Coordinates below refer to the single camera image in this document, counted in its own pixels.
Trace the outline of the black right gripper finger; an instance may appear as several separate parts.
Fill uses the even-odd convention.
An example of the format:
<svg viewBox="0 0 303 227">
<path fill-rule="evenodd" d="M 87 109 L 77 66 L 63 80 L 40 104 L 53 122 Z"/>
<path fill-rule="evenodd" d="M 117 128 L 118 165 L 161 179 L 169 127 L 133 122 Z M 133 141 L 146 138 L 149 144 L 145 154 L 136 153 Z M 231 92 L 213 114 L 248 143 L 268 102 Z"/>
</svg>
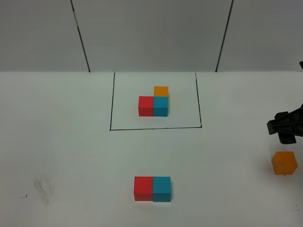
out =
<svg viewBox="0 0 303 227">
<path fill-rule="evenodd" d="M 267 123 L 268 133 L 289 134 L 303 136 L 303 105 L 292 112 L 280 112 L 275 115 L 274 120 Z"/>
<path fill-rule="evenodd" d="M 296 138 L 292 134 L 286 134 L 286 133 L 278 133 L 279 141 L 281 144 L 295 144 Z"/>
</svg>

